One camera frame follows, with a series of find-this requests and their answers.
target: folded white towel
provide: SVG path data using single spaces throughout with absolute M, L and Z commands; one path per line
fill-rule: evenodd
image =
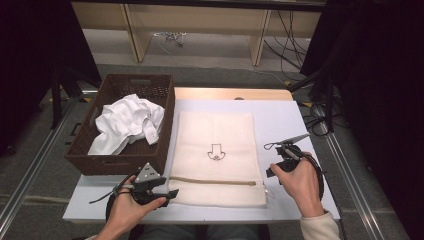
M 169 179 L 174 203 L 265 205 L 252 114 L 180 112 Z
M 116 155 L 127 145 L 146 138 L 152 145 L 159 139 L 164 108 L 136 94 L 125 96 L 111 105 L 104 105 L 96 118 L 100 132 L 88 155 Z

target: stitched line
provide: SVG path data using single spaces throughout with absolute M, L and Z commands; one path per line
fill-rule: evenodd
M 182 178 L 182 177 L 169 177 L 169 180 L 176 180 L 176 181 L 189 182 L 189 183 L 199 183 L 199 184 L 226 184 L 226 185 L 247 185 L 247 186 L 256 185 L 256 182 L 254 181 L 198 180 L 198 179 L 190 179 L 190 178 Z

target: brown basket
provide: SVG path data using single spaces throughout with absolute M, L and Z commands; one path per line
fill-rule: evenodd
M 87 155 L 100 134 L 95 119 L 103 105 L 109 105 L 130 94 L 147 99 L 165 109 L 159 140 L 149 145 L 146 139 L 128 144 L 119 155 Z M 163 174 L 168 155 L 174 117 L 175 90 L 170 75 L 110 74 L 103 81 L 96 98 L 73 140 L 65 158 L 84 175 L 128 175 L 149 162 Z

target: white sleeve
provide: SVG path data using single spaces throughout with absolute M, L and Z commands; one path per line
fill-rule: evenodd
M 300 219 L 300 227 L 305 240 L 332 240 L 339 238 L 339 228 L 333 219 L 333 214 L 326 212 L 322 216 Z

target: white table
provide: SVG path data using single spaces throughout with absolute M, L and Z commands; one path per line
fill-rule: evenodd
M 265 150 L 263 146 L 287 138 L 307 133 L 299 108 L 294 101 L 276 100 L 188 100 L 177 99 L 168 160 L 164 176 L 170 172 L 175 148 L 180 111 L 202 112 L 251 112 L 254 118 L 255 136 L 259 165 L 267 194 L 267 205 L 263 208 L 220 208 L 198 207 L 173 204 L 159 208 L 146 216 L 145 224 L 212 224 L 212 223 L 271 223 L 277 221 L 298 220 L 301 215 L 293 201 L 287 195 L 276 177 L 266 178 L 265 171 L 270 163 L 282 161 L 274 148 Z M 308 138 L 298 142 L 303 151 L 309 151 L 316 158 L 312 143 Z M 69 202 L 63 219 L 75 223 L 104 222 L 107 199 L 94 204 L 96 200 L 118 184 L 125 176 L 81 176 Z M 333 197 L 325 182 L 324 208 L 331 211 L 335 219 L 340 219 Z M 155 188 L 154 192 L 164 192 L 166 187 Z

